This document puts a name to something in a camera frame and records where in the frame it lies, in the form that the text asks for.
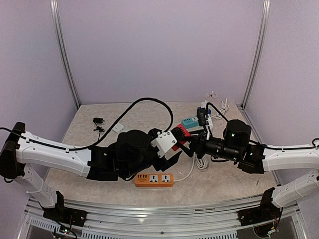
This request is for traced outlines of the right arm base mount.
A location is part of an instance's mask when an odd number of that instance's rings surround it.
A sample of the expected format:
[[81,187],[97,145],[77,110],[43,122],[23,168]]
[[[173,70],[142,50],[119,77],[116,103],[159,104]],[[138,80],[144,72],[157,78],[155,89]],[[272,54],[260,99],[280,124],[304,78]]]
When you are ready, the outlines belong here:
[[258,224],[281,217],[282,209],[273,204],[272,193],[274,190],[275,187],[272,187],[264,192],[259,206],[243,209],[237,213],[241,226]]

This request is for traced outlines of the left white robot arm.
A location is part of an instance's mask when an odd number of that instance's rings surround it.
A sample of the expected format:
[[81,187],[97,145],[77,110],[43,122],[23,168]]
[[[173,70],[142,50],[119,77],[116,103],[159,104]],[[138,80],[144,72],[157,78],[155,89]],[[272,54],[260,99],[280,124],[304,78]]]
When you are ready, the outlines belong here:
[[24,123],[17,122],[0,153],[0,175],[25,186],[43,209],[49,209],[63,222],[70,216],[63,196],[35,173],[33,164],[68,171],[94,181],[130,180],[149,167],[164,172],[176,164],[179,153],[169,159],[165,154],[183,138],[184,132],[179,127],[171,131],[155,128],[148,133],[130,130],[118,134],[116,142],[107,147],[79,149],[39,138],[25,131]]

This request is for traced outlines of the red cube socket adapter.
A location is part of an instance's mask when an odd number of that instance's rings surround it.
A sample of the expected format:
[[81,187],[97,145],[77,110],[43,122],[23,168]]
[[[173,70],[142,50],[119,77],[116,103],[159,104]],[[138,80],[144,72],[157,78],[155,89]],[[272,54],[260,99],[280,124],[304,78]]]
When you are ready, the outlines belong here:
[[186,130],[186,128],[182,124],[177,125],[170,132],[177,140],[177,143],[175,143],[172,147],[173,151],[177,151],[178,149],[180,149],[179,145],[185,145],[185,138],[191,136],[191,134]]

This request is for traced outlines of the orange power strip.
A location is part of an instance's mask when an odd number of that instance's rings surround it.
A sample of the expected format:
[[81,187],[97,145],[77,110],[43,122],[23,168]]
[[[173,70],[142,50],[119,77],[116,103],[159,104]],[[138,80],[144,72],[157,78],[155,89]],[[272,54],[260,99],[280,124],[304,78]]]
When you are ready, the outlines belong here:
[[174,176],[170,173],[141,173],[135,176],[137,188],[171,188],[174,185]]

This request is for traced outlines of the black charger plug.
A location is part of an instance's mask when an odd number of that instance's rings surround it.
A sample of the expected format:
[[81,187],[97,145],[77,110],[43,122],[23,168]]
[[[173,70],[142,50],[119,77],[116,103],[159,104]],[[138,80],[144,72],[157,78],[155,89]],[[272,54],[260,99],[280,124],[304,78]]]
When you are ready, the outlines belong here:
[[104,122],[103,118],[93,118],[93,123],[102,124]]

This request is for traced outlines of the white power adapter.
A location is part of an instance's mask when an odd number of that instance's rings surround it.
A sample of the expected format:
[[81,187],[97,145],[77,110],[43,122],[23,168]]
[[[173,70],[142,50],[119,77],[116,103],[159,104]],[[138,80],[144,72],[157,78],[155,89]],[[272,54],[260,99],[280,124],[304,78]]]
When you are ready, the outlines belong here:
[[124,129],[125,129],[124,125],[122,125],[121,123],[117,123],[117,124],[112,128],[112,131],[114,131],[114,132],[116,132],[116,133],[121,133]]

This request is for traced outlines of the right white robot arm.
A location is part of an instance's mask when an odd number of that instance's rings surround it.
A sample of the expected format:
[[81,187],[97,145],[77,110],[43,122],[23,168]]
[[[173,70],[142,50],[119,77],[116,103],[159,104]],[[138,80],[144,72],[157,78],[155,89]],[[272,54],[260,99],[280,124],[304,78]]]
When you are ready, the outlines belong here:
[[250,143],[251,127],[238,119],[227,122],[223,138],[208,136],[204,130],[190,133],[181,125],[175,128],[174,135],[177,146],[187,155],[202,158],[207,154],[214,159],[233,161],[250,174],[308,168],[304,176],[264,192],[261,205],[255,210],[255,217],[260,221],[267,220],[274,213],[274,207],[282,208],[319,189],[319,147],[315,144],[279,147]]

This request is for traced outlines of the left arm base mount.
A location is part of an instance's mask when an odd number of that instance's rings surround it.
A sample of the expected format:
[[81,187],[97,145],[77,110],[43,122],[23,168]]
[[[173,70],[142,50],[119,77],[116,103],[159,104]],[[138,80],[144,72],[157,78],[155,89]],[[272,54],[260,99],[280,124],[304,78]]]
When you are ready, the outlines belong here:
[[43,216],[55,222],[83,227],[88,213],[84,210],[64,206],[64,197],[59,191],[56,191],[56,196],[56,203],[53,207],[42,207],[44,211]]

